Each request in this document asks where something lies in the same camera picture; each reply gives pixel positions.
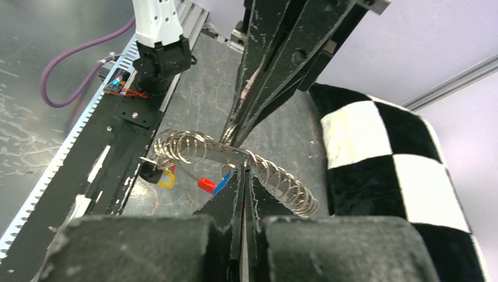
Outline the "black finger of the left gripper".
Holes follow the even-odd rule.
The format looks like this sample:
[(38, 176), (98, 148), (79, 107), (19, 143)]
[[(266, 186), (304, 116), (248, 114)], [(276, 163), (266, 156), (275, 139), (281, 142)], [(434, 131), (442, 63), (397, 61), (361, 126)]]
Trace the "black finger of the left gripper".
[(273, 113), (270, 104), (305, 62), (306, 55), (293, 62), (289, 41), (307, 5), (307, 1), (252, 1), (233, 105), (221, 143), (241, 145), (255, 126)]

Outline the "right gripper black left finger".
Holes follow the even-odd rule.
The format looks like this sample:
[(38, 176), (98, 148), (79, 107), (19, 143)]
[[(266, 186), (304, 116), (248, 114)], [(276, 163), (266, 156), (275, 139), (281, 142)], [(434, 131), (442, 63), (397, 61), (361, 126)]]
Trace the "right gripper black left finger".
[(188, 216), (83, 216), (60, 229), (35, 281), (241, 281), (246, 174)]

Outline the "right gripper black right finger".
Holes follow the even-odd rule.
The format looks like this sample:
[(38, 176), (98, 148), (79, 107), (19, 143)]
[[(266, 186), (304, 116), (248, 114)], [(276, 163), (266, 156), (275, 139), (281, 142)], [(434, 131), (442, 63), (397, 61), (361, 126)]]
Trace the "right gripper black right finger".
[(295, 217), (248, 173), (250, 281), (438, 281), (419, 233), (398, 217)]

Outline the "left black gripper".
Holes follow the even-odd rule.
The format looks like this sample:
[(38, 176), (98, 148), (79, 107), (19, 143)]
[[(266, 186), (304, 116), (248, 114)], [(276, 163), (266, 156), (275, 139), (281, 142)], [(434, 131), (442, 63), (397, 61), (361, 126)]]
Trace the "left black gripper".
[(323, 51), (336, 54), (368, 10), (381, 15), (391, 1), (244, 1), (233, 29), (243, 53), (233, 100), (233, 145), (285, 103)]

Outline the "blue headed key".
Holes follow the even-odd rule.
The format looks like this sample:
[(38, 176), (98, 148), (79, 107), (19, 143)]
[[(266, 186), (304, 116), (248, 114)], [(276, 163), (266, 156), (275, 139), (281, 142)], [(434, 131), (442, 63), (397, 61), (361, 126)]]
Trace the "blue headed key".
[(224, 189), (224, 187), (226, 186), (227, 182), (229, 181), (231, 175), (233, 173), (232, 172), (229, 172), (227, 173), (221, 182), (219, 182), (216, 187), (214, 188), (213, 192), (212, 192), (212, 195), (215, 196), (218, 192), (220, 192), (222, 189)]

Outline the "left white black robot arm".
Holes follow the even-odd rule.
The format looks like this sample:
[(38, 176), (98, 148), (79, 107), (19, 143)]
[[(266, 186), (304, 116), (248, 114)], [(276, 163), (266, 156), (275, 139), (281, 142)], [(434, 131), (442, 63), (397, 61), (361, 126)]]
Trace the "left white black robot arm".
[[(245, 1), (243, 56), (221, 143), (239, 147), (251, 131), (316, 81), (368, 11), (389, 1)], [(190, 43), (173, 1), (134, 1), (140, 90), (162, 95), (190, 68)]]

